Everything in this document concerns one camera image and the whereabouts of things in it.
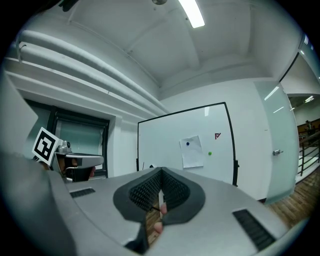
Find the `black mesh pad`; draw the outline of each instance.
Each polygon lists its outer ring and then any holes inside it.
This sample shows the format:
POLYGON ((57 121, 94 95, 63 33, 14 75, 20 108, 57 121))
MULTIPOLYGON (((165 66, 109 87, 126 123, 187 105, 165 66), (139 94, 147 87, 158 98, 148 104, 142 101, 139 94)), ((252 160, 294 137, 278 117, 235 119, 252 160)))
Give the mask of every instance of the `black mesh pad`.
POLYGON ((197 183, 170 171, 166 167, 155 170, 119 187, 113 195, 113 203, 129 221, 140 222, 144 229, 128 248, 141 253, 146 244, 146 214, 152 208, 160 190, 166 198, 167 214, 163 225, 181 224, 191 220, 205 204, 205 192, 197 183))

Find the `whiteboard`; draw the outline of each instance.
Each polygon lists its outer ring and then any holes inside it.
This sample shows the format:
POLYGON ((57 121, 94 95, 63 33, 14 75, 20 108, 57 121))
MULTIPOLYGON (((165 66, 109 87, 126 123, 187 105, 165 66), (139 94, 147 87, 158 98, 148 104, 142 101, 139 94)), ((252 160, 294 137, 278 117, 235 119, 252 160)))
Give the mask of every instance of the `whiteboard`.
POLYGON ((225 102, 138 123, 138 170, 150 165, 176 168, 236 185, 235 159, 234 136, 225 102), (193 136, 199 136, 203 166, 183 168, 180 140, 193 136))

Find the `ceiling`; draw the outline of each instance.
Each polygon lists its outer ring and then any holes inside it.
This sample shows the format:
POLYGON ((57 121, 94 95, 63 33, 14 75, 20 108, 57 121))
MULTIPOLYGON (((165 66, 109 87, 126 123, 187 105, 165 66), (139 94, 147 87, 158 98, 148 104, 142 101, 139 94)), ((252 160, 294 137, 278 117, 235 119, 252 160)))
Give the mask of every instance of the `ceiling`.
MULTIPOLYGON (((39 20, 54 17, 91 33, 92 40, 103 39, 162 91, 243 78, 278 79, 286 71, 300 37, 276 7, 263 0, 196 2, 205 22, 198 28, 192 28, 178 0, 163 5, 152 0, 79 0, 68 12, 56 5, 39 20), (292 30, 293 38, 284 29, 292 30)), ((107 48, 103 53, 112 56, 107 48)), ((138 84, 141 76, 128 74, 138 84)))
MULTIPOLYGON (((297 97, 289 97, 291 107, 298 108, 303 104, 308 104, 309 102, 305 103, 305 100, 308 99, 310 96, 297 96, 297 97)), ((320 99, 319 95, 313 95, 314 101, 320 99)))

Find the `black frame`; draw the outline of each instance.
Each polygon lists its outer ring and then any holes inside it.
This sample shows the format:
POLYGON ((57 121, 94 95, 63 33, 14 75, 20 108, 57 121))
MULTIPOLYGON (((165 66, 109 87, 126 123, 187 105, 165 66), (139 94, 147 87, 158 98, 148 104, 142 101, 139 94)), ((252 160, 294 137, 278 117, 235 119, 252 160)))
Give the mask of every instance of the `black frame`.
POLYGON ((283 76, 280 78, 279 83, 281 83, 281 81, 285 78, 286 74, 289 72, 289 70, 292 68, 292 66, 295 64, 297 58, 299 56, 299 52, 296 53, 292 63, 290 64, 290 66, 288 67, 288 69, 286 70, 286 72, 283 74, 283 76))
POLYGON ((144 120, 144 121, 138 122, 138 133, 137 133, 137 150, 138 150, 138 153, 137 153, 137 159, 136 159, 136 171, 137 172, 139 171, 139 124, 144 123, 144 122, 148 122, 148 121, 151 121, 151 120, 154 120, 154 119, 158 119, 158 118, 164 118, 164 117, 167 117, 167 116, 180 114, 180 113, 183 113, 183 112, 202 109, 202 108, 216 106, 216 105, 224 105, 225 110, 226 110, 226 114, 228 116, 229 125, 230 125, 230 132, 231 132, 231 139, 232 139, 232 150, 233 150, 233 178, 232 178, 232 185, 237 187, 238 186, 237 185, 237 181, 238 181, 238 160, 236 160, 236 147, 235 147, 234 131, 232 129, 231 119, 230 119, 230 115, 229 115, 229 111, 228 111, 228 107, 227 107, 227 103, 226 102, 219 102, 219 103, 214 103, 214 104, 210 104, 210 105, 197 106, 197 107, 193 107, 193 108, 181 110, 181 111, 178 111, 178 112, 157 116, 157 117, 154 117, 154 118, 151 118, 151 119, 148 119, 148 120, 144 120))
POLYGON ((48 122, 46 125, 46 130, 52 134, 56 133, 57 123, 59 120, 64 120, 67 122, 81 123, 92 126, 98 126, 103 128, 102 133, 102 155, 104 157, 104 162, 102 164, 102 170, 96 170, 94 176, 104 176, 108 178, 108 161, 107 161, 107 145, 108 145, 108 132, 109 132, 109 120, 77 113, 74 111, 66 110, 63 108, 56 107, 54 105, 46 105, 43 103, 35 102, 32 100, 25 99, 29 106, 45 109, 50 111, 48 122))

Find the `wooden floor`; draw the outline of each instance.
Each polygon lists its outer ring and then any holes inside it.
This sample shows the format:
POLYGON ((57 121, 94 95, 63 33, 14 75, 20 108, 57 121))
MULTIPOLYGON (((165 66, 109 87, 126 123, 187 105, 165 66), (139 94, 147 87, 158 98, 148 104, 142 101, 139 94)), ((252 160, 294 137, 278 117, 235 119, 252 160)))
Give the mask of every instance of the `wooden floor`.
POLYGON ((299 182, 294 193, 284 199, 266 205, 276 213, 289 228, 311 216, 320 196, 320 167, 299 182))

